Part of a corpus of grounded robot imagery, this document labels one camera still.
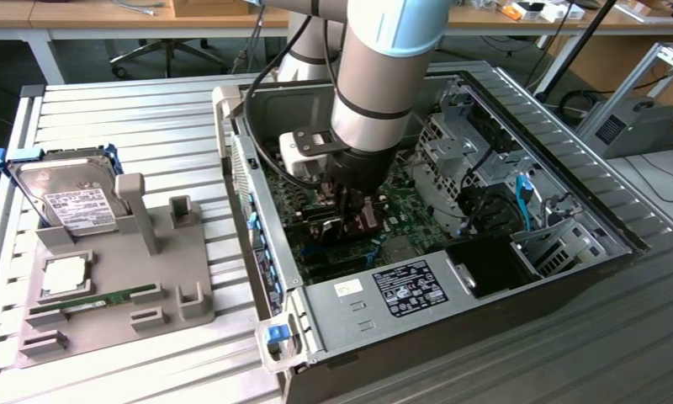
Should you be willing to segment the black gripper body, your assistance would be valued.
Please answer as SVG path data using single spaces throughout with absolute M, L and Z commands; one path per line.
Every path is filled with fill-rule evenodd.
M 386 181 L 396 152 L 396 149 L 376 152 L 349 149 L 334 152 L 328 157 L 328 175 L 345 188 L 370 196 Z

